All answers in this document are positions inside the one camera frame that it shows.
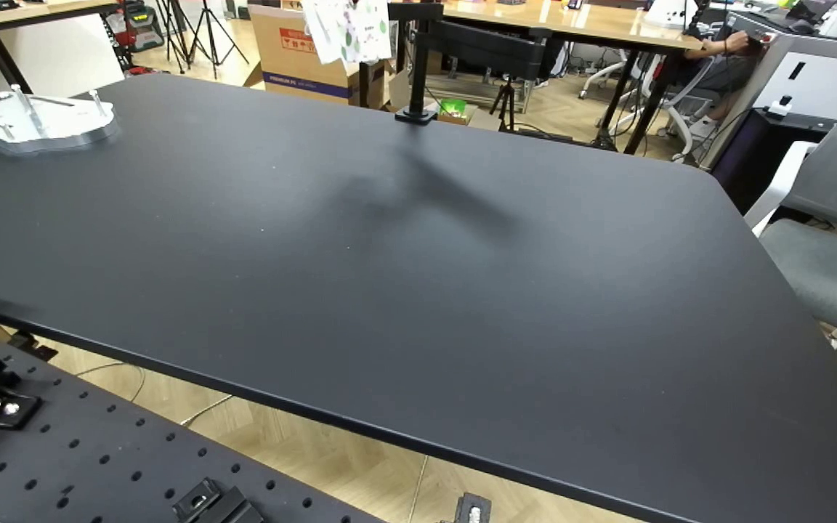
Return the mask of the white cloth with green prints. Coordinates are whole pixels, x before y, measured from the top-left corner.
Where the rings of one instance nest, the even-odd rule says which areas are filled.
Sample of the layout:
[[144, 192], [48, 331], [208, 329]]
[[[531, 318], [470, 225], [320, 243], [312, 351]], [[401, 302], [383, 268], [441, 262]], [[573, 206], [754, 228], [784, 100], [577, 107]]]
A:
[[300, 6], [321, 63], [391, 59], [389, 0], [300, 0]]

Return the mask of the small black tripod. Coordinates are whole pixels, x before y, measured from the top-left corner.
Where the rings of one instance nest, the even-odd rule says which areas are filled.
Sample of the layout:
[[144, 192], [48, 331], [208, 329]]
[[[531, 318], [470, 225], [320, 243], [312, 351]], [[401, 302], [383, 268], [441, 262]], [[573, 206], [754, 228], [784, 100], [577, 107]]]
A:
[[497, 96], [491, 105], [489, 115], [497, 117], [499, 132], [515, 132], [515, 100], [516, 87], [515, 77], [508, 76], [497, 92]]

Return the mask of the cardboard box with blue stripe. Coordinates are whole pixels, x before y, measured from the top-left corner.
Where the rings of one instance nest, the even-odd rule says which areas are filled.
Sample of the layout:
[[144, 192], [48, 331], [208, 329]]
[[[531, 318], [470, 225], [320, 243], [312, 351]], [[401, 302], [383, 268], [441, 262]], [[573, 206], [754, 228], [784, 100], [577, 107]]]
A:
[[296, 0], [247, 0], [259, 62], [243, 81], [266, 92], [335, 104], [361, 104], [357, 65], [323, 64]]

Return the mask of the wooden table with black legs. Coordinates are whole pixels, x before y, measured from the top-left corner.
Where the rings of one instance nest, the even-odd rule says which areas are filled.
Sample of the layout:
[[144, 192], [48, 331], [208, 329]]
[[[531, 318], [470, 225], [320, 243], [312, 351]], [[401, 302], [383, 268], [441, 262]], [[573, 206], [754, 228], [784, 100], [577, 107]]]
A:
[[647, 13], [638, 9], [584, 4], [568, 9], [560, 0], [525, 0], [518, 4], [498, 0], [392, 0], [395, 4], [438, 4], [444, 18], [455, 23], [505, 33], [545, 30], [549, 36], [577, 44], [596, 44], [630, 52], [627, 66], [634, 66], [641, 53], [662, 57], [660, 83], [647, 95], [644, 112], [632, 128], [624, 152], [634, 155], [647, 135], [655, 111], [660, 106], [668, 83], [674, 78], [687, 51], [702, 49], [702, 42], [684, 29], [665, 28], [647, 21]]

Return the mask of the white office chair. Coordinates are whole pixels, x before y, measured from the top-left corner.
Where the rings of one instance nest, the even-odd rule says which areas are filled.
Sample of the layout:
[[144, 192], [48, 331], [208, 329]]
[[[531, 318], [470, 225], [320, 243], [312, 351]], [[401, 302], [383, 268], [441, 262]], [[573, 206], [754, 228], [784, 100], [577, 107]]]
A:
[[[637, 128], [639, 119], [647, 110], [647, 103], [657, 85], [658, 73], [665, 59], [662, 55], [640, 52], [635, 62], [629, 63], [630, 53], [619, 49], [618, 55], [618, 62], [591, 70], [591, 75], [578, 93], [578, 98], [584, 99], [593, 86], [605, 87], [607, 84], [624, 81], [624, 90], [615, 100], [610, 123], [604, 123], [604, 115], [597, 117], [594, 122], [595, 128], [602, 129], [594, 140], [595, 145], [611, 150], [615, 149], [618, 137]], [[715, 57], [704, 57], [694, 62], [689, 66], [687, 78], [679, 73], [679, 78], [665, 89], [660, 102], [655, 106], [651, 123], [661, 113], [667, 116], [667, 122], [655, 135], [660, 138], [678, 138], [683, 142], [683, 148], [672, 155], [673, 162], [683, 163], [694, 155], [694, 148], [701, 145], [701, 139], [692, 135], [690, 126], [700, 120], [720, 97], [718, 92], [700, 88], [703, 77], [715, 70], [715, 60]]]

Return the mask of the group of black tripods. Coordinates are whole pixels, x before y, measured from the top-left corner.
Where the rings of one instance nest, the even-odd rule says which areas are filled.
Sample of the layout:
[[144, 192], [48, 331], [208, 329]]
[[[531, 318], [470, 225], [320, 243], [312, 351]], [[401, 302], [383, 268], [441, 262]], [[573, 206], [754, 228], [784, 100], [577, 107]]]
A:
[[234, 79], [256, 63], [249, 23], [236, 19], [239, 0], [149, 0], [159, 17], [160, 57], [173, 73]]

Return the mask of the red and green tool case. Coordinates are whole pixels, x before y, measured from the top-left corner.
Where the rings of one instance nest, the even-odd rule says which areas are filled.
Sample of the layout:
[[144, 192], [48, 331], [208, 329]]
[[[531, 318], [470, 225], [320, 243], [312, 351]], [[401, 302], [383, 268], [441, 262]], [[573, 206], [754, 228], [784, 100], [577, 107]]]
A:
[[165, 44], [157, 12], [146, 0], [118, 0], [119, 9], [105, 17], [119, 46], [140, 52]]

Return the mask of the clear acrylic plate with posts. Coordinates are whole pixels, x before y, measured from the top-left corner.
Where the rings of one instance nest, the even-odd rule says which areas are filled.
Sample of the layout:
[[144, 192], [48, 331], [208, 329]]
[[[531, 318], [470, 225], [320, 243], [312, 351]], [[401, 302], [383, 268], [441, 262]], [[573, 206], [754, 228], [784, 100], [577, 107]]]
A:
[[113, 103], [97, 90], [89, 98], [54, 98], [24, 93], [12, 85], [0, 92], [0, 151], [33, 155], [86, 148], [119, 130]]

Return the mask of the grey office chair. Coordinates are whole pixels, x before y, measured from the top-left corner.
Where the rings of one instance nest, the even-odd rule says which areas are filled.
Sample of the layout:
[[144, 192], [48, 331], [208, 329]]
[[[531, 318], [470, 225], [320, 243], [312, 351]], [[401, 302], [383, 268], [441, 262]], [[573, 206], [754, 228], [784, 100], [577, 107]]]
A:
[[744, 220], [837, 342], [837, 123], [819, 142], [788, 147]]

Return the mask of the white and grey cabinet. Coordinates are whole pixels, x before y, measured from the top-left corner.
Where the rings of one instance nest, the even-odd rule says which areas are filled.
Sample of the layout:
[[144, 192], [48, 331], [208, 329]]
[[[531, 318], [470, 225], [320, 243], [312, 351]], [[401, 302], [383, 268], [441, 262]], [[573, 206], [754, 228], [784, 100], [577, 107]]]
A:
[[767, 109], [790, 97], [790, 114], [837, 121], [837, 38], [791, 33], [753, 11], [730, 11], [727, 25], [763, 43], [763, 56], [719, 133], [694, 153], [711, 168], [748, 109]]

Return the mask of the black clamp bracket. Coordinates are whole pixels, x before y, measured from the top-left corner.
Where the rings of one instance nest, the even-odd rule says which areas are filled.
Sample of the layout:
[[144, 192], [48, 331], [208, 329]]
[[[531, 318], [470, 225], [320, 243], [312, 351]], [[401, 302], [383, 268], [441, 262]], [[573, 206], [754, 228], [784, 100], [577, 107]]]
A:
[[203, 479], [172, 504], [177, 523], [266, 523], [239, 487]]

